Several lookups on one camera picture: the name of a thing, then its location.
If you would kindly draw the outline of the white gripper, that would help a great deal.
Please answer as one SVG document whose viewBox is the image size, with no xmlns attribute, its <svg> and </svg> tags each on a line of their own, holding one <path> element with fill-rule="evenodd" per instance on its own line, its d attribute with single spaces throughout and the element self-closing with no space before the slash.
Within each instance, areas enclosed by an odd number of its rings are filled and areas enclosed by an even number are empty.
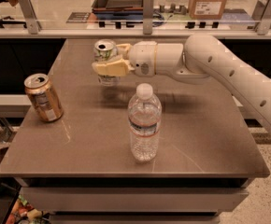
<svg viewBox="0 0 271 224">
<path fill-rule="evenodd" d="M 157 49 L 155 41 L 141 41 L 133 46 L 129 43 L 117 44 L 117 49 L 120 55 L 92 63 L 92 68 L 97 75 L 124 77 L 132 71 L 139 77 L 155 75 Z"/>
</svg>

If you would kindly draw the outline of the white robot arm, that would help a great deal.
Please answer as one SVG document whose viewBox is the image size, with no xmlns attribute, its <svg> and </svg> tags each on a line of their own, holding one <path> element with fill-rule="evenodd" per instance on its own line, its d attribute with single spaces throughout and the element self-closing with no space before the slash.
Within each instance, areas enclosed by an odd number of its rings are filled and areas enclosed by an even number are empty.
<svg viewBox="0 0 271 224">
<path fill-rule="evenodd" d="M 213 77 L 271 134 L 271 79 L 240 60 L 212 35 L 191 35 L 183 43 L 141 41 L 134 45 L 102 39 L 94 44 L 93 52 L 93 70 L 102 78 L 133 73 L 200 84 Z"/>
</svg>

